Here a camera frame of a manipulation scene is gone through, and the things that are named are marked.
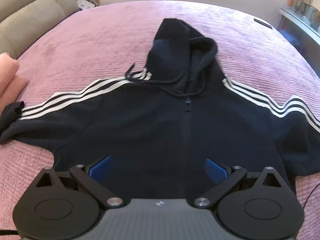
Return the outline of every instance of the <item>beige headboard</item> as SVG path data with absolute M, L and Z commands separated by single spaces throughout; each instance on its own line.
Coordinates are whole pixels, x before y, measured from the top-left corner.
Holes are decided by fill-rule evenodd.
M 0 0 L 0 53 L 17 59 L 76 11 L 76 0 Z

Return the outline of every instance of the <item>pink quilt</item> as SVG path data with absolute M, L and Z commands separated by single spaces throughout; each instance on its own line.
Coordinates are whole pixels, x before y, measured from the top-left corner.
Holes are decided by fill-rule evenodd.
M 97 7 L 70 16 L 33 44 L 20 58 L 19 74 L 30 79 L 20 100 L 38 104 L 57 91 L 81 90 L 98 78 L 123 75 L 145 63 L 165 17 L 182 19 L 219 47 L 224 72 L 284 103 L 293 94 L 320 117 L 320 80 L 303 57 L 276 30 L 253 16 L 214 5 L 179 1 L 140 1 Z M 11 141 L 0 146 L 0 228 L 14 229 L 12 210 L 29 183 L 53 164 L 47 150 Z M 297 178 L 304 203 L 320 173 Z M 298 239 L 320 239 L 320 188 L 305 208 Z M 1 240 L 17 239 L 16 236 Z

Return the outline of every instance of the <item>hood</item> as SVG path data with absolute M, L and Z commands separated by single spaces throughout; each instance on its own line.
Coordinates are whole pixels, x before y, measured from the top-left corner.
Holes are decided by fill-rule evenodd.
M 135 79 L 135 73 L 131 73 L 134 65 L 126 72 L 126 78 L 158 85 L 177 97 L 201 94 L 209 83 L 215 85 L 224 79 L 215 59 L 217 52 L 213 39 L 204 37 L 184 21 L 164 19 L 145 65 L 151 78 Z

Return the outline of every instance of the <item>black cable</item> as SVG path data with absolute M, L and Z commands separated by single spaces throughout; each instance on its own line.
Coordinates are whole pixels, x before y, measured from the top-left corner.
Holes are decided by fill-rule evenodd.
M 317 187 L 319 187 L 319 186 L 320 186 L 320 183 L 319 183 L 317 186 L 315 186 L 314 189 L 310 192 L 310 194 L 308 195 L 308 197 L 307 197 L 307 199 L 306 199 L 306 201 L 305 201 L 305 203 L 304 203 L 304 205 L 303 205 L 303 209 L 304 209 L 304 207 L 306 206 L 306 204 L 307 204 L 309 198 L 311 197 L 312 193 L 313 193 L 313 192 L 317 189 Z
M 17 230 L 3 230 L 0 229 L 0 236 L 12 236 L 12 235 L 19 235 Z

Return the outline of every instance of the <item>bed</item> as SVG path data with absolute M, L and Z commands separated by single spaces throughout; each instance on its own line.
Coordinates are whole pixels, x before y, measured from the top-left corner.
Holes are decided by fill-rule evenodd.
M 18 74 L 30 79 L 18 100 L 35 105 L 54 92 L 81 90 L 95 79 L 121 76 L 134 62 L 142 68 L 166 17 L 182 19 L 213 38 L 219 48 L 217 59 L 234 80 L 280 104 L 299 95 L 320 118 L 320 79 L 277 30 L 239 11 L 181 1 L 117 3 L 66 18 L 18 58 Z M 15 228 L 11 219 L 15 204 L 37 173 L 52 164 L 52 154 L 42 148 L 17 141 L 0 145 L 0 228 Z M 318 182 L 320 173 L 296 179 L 301 204 Z M 298 239 L 320 238 L 319 194 L 320 189 L 305 207 Z

